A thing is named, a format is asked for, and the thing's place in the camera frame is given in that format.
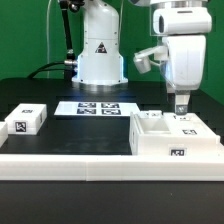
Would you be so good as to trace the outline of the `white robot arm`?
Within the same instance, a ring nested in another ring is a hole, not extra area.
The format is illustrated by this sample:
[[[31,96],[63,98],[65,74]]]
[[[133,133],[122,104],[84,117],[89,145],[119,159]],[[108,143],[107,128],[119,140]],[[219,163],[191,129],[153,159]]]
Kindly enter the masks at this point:
[[[190,92],[203,76],[206,38],[212,29],[208,0],[128,0],[150,9],[150,34],[157,45],[134,54],[140,73],[160,69],[177,115],[188,113]],[[84,0],[84,48],[78,56],[76,83],[92,87],[125,83],[119,54],[119,16],[102,0]]]

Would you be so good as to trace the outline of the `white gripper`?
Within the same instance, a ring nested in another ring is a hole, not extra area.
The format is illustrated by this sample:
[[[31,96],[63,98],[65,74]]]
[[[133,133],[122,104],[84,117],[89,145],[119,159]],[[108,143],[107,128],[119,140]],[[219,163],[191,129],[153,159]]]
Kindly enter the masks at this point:
[[[206,38],[204,35],[168,36],[162,38],[168,48],[168,60],[162,74],[175,92],[175,114],[186,115],[190,92],[201,84]]]

